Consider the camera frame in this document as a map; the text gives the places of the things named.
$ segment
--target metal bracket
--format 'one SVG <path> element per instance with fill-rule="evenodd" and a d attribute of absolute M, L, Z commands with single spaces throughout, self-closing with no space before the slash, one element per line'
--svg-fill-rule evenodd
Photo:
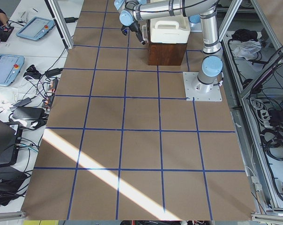
<path fill-rule="evenodd" d="M 192 81 L 195 77 L 198 76 L 198 72 L 183 72 L 183 82 L 185 88 L 185 96 L 187 101 L 199 102 L 221 102 L 222 95 L 220 92 L 220 87 L 213 86 L 212 90 L 206 94 L 201 94 L 192 87 Z"/>

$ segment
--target blue grid line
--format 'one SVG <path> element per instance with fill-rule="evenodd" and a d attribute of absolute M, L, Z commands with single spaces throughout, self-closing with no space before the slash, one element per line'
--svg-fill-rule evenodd
<path fill-rule="evenodd" d="M 108 7 L 108 0 L 107 0 L 107 2 L 106 2 L 105 11 L 107 11 L 107 7 Z M 102 24 L 102 29 L 101 29 L 101 35 L 100 35 L 100 40 L 99 40 L 99 46 L 101 45 L 102 34 L 103 34 L 103 27 L 104 27 L 104 23 L 105 23 L 105 17 L 106 17 L 106 13 L 104 14 L 104 19 L 103 19 L 103 24 Z M 98 48 L 97 57 L 96 57 L 96 62 L 95 62 L 95 68 L 97 68 L 97 62 L 98 62 L 98 57 L 99 57 L 99 51 L 100 51 L 100 49 Z M 91 92 L 92 92 L 92 89 L 93 89 L 94 78 L 95 78 L 95 72 L 96 72 L 96 71 L 94 70 L 94 74 L 93 74 L 93 78 L 92 78 L 92 82 L 91 82 L 91 87 L 90 87 L 89 95 L 91 95 Z M 84 137 L 84 132 L 85 132 L 84 129 L 85 129 L 85 127 L 86 127 L 86 122 L 87 122 L 87 117 L 88 117 L 88 112 L 89 112 L 89 106 L 90 106 L 90 99 L 91 99 L 91 97 L 89 97 L 89 100 L 88 100 L 88 106 L 87 106 L 87 109 L 86 109 L 86 114 L 85 114 L 85 119 L 84 119 L 83 132 L 82 132 L 82 136 L 81 136 L 81 142 L 80 142 L 80 147 L 79 147 L 78 159 L 77 159 L 77 163 L 76 163 L 76 170 L 75 170 L 75 175 L 74 175 L 74 181 L 73 181 L 73 186 L 72 186 L 72 192 L 71 192 L 71 197 L 70 197 L 70 203 L 69 203 L 68 212 L 67 212 L 67 220 L 69 220 L 69 218 L 70 218 L 70 213 L 71 213 L 71 208 L 72 208 L 72 202 L 73 202 L 74 189 L 75 189 L 76 178 L 77 178 L 77 172 L 78 172 L 78 165 L 79 165 L 80 153 L 81 153 L 81 150 L 82 150 L 82 143 L 83 143 L 83 137 Z"/>
<path fill-rule="evenodd" d="M 207 179 L 206 179 L 206 174 L 205 174 L 205 166 L 204 166 L 203 153 L 202 153 L 202 147 L 201 147 L 199 126 L 198 126 L 198 120 L 197 120 L 197 111 L 196 111 L 196 107 L 195 107 L 195 103 L 194 103 L 194 98 L 193 98 L 193 107 L 194 107 L 194 118 L 195 118 L 196 128 L 197 128 L 197 136 L 198 136 L 198 142 L 199 142 L 199 150 L 200 150 L 201 163 L 202 163 L 202 169 L 203 169 L 203 177 L 204 177 L 204 184 L 205 184 L 205 190 L 206 190 L 208 209 L 209 209 L 209 214 L 210 214 L 210 220 L 213 220 L 211 205 L 210 205 L 210 199 L 209 199 L 208 186 L 207 186 Z"/>
<path fill-rule="evenodd" d="M 202 50 L 186 50 L 187 52 L 202 52 Z"/>
<path fill-rule="evenodd" d="M 140 97 L 140 96 L 100 96 L 100 95 L 60 95 L 57 94 L 55 96 L 59 97 L 92 97 L 92 98 L 139 98 L 139 99 L 169 99 L 169 100 L 186 100 L 186 98 L 182 97 Z"/>
<path fill-rule="evenodd" d="M 81 127 L 46 127 L 46 129 L 65 129 L 65 130 L 114 130 L 114 131 L 138 131 L 138 132 L 159 132 L 160 130 L 146 129 L 121 129 L 121 128 L 81 128 Z M 235 131 L 219 131 L 219 130 L 161 130 L 161 132 L 177 132 L 177 133 L 235 133 Z"/>
<path fill-rule="evenodd" d="M 101 29 L 102 27 L 76 27 L 80 29 Z M 103 29 L 119 30 L 119 28 L 103 27 Z"/>
<path fill-rule="evenodd" d="M 76 167 L 43 167 L 35 166 L 38 170 L 105 170 L 105 171 L 148 171 L 148 172 L 205 172 L 205 173 L 245 173 L 245 170 L 190 170 L 190 169 L 139 169 L 139 168 L 76 168 Z"/>
<path fill-rule="evenodd" d="M 190 69 L 189 69 L 189 62 L 188 62 L 188 55 L 187 55 L 187 50 L 185 52 L 185 55 L 186 55 L 186 61 L 187 61 L 187 70 L 190 72 Z"/>
<path fill-rule="evenodd" d="M 157 84 L 158 84 L 158 115 L 159 115 L 159 144 L 160 144 L 160 164 L 161 164 L 161 188 L 162 188 L 162 206 L 165 212 L 165 196 L 164 196 L 164 156 L 162 147 L 162 132 L 161 132 L 161 107 L 160 107 L 160 86 L 159 86 L 159 71 L 157 66 Z"/>
<path fill-rule="evenodd" d="M 121 165 L 122 165 L 122 148 L 123 148 L 123 137 L 124 137 L 124 124 L 125 124 L 125 112 L 126 112 L 126 92 L 127 92 L 127 75 L 128 75 L 128 58 L 129 58 L 129 41 L 130 41 L 130 32 L 128 33 L 128 43 L 127 43 L 127 58 L 126 58 L 126 74 L 125 74 L 125 88 L 124 88 L 124 108 L 123 108 L 123 118 L 122 118 L 122 131 L 121 131 L 121 143 L 119 148 L 119 172 L 118 172 L 118 190 L 117 190 L 117 202 L 116 202 L 116 211 L 115 219 L 119 217 L 119 181 L 121 177 Z"/>
<path fill-rule="evenodd" d="M 157 70 L 133 70 L 133 69 L 95 69 L 95 68 L 63 68 L 63 69 L 70 69 L 70 70 L 95 70 L 95 71 L 124 71 L 124 72 L 152 72 L 152 73 L 156 73 Z M 182 71 L 167 71 L 167 70 L 158 70 L 159 72 L 163 72 L 163 73 L 182 73 Z"/>
<path fill-rule="evenodd" d="M 137 50 L 144 50 L 145 48 L 130 48 L 130 47 L 112 47 L 112 46 L 94 46 L 94 45 L 74 45 L 74 46 L 81 46 L 87 48 L 113 48 L 113 49 L 137 49 Z"/>

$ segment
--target cardboard floor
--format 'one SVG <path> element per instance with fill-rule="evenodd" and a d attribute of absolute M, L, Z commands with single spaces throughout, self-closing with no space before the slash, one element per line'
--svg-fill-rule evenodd
<path fill-rule="evenodd" d="M 249 220 L 253 198 L 223 101 L 186 101 L 181 66 L 148 66 L 113 0 L 85 0 L 22 210 L 32 220 Z"/>

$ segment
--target grid square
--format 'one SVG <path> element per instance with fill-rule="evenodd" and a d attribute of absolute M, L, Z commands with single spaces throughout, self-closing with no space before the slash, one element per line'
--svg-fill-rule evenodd
<path fill-rule="evenodd" d="M 209 172 L 206 179 L 214 220 L 251 220 L 255 206 L 245 173 Z"/>
<path fill-rule="evenodd" d="M 126 95 L 131 97 L 158 97 L 156 72 L 128 72 Z"/>
<path fill-rule="evenodd" d="M 68 149 L 62 150 L 60 148 L 61 141 L 57 139 L 56 142 L 49 143 L 43 140 L 38 151 L 35 166 L 40 167 L 76 167 L 77 158 L 79 154 L 79 147 L 82 137 L 82 130 L 63 130 L 63 129 L 47 129 L 45 132 L 53 132 L 63 141 L 76 148 L 76 155 L 73 154 L 73 159 L 67 156 Z"/>
<path fill-rule="evenodd" d="M 98 27 L 102 28 L 105 13 L 81 12 L 77 27 Z"/>
<path fill-rule="evenodd" d="M 122 146 L 122 168 L 160 169 L 159 133 L 125 131 Z"/>
<path fill-rule="evenodd" d="M 86 130 L 79 158 L 80 167 L 118 168 L 120 142 L 120 131 Z"/>
<path fill-rule="evenodd" d="M 116 171 L 78 171 L 70 219 L 115 220 L 117 189 Z"/>
<path fill-rule="evenodd" d="M 124 96 L 125 71 L 97 70 L 95 73 L 93 96 Z"/>
<path fill-rule="evenodd" d="M 124 99 L 93 97 L 90 101 L 87 128 L 121 129 Z"/>
<path fill-rule="evenodd" d="M 113 29 L 116 29 L 116 28 L 121 29 L 122 24 L 119 21 L 119 13 L 106 13 L 104 27 L 113 28 Z"/>
<path fill-rule="evenodd" d="M 98 48 L 74 46 L 67 54 L 64 68 L 94 69 Z"/>
<path fill-rule="evenodd" d="M 146 49 L 129 49 L 128 70 L 157 71 L 157 66 L 148 65 Z"/>
<path fill-rule="evenodd" d="M 164 169 L 202 170 L 197 133 L 162 133 Z"/>
<path fill-rule="evenodd" d="M 73 38 L 74 44 L 98 46 L 101 30 L 100 28 L 76 28 Z"/>
<path fill-rule="evenodd" d="M 199 130 L 234 131 L 226 99 L 222 102 L 195 102 Z"/>
<path fill-rule="evenodd" d="M 163 130 L 196 130 L 194 107 L 191 102 L 161 99 L 160 108 Z"/>
<path fill-rule="evenodd" d="M 203 34 L 198 32 L 191 32 L 187 41 L 188 50 L 201 51 L 203 47 Z"/>
<path fill-rule="evenodd" d="M 156 202 L 161 207 L 161 211 L 157 212 L 151 209 L 149 204 L 147 204 L 146 198 L 140 199 L 137 195 L 133 195 L 132 192 L 128 192 L 125 182 Z M 160 172 L 122 171 L 119 192 L 118 219 L 161 219 L 159 213 L 163 212 L 163 207 Z"/>
<path fill-rule="evenodd" d="M 56 96 L 52 106 L 53 110 L 51 110 L 49 115 L 47 126 L 59 128 L 82 128 L 84 126 L 88 100 L 88 97 Z"/>
<path fill-rule="evenodd" d="M 245 169 L 235 133 L 201 133 L 200 136 L 206 170 Z"/>
<path fill-rule="evenodd" d="M 107 0 L 84 1 L 81 11 L 105 12 Z"/>
<path fill-rule="evenodd" d="M 188 71 L 186 55 L 183 56 L 180 66 L 158 66 L 159 71 Z"/>
<path fill-rule="evenodd" d="M 21 209 L 27 219 L 66 220 L 74 174 L 73 170 L 35 169 Z"/>
<path fill-rule="evenodd" d="M 202 172 L 164 172 L 164 198 L 165 209 L 178 218 L 210 220 Z"/>
<path fill-rule="evenodd" d="M 126 69 L 127 49 L 100 48 L 97 69 Z"/>
<path fill-rule="evenodd" d="M 114 0 L 108 0 L 107 12 L 118 13 L 117 9 L 114 6 Z"/>
<path fill-rule="evenodd" d="M 159 129 L 158 100 L 128 98 L 124 128 Z"/>
<path fill-rule="evenodd" d="M 198 51 L 187 52 L 189 71 L 199 72 L 202 67 L 202 61 L 205 58 L 204 53 Z"/>
<path fill-rule="evenodd" d="M 159 72 L 160 97 L 185 98 L 182 73 Z"/>
<path fill-rule="evenodd" d="M 89 95 L 93 73 L 93 70 L 63 70 L 56 94 Z"/>
<path fill-rule="evenodd" d="M 103 29 L 101 46 L 127 48 L 128 36 L 123 35 L 119 29 Z"/>

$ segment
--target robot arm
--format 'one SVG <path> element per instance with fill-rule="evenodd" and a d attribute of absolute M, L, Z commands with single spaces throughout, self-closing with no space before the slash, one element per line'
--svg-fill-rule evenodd
<path fill-rule="evenodd" d="M 114 5 L 120 13 L 119 19 L 123 24 L 122 31 L 126 28 L 136 33 L 143 44 L 138 21 L 183 15 L 191 16 L 200 14 L 203 30 L 203 52 L 207 55 L 222 54 L 222 47 L 218 40 L 216 23 L 216 4 L 218 0 L 164 0 L 148 3 L 146 0 L 115 0 Z"/>

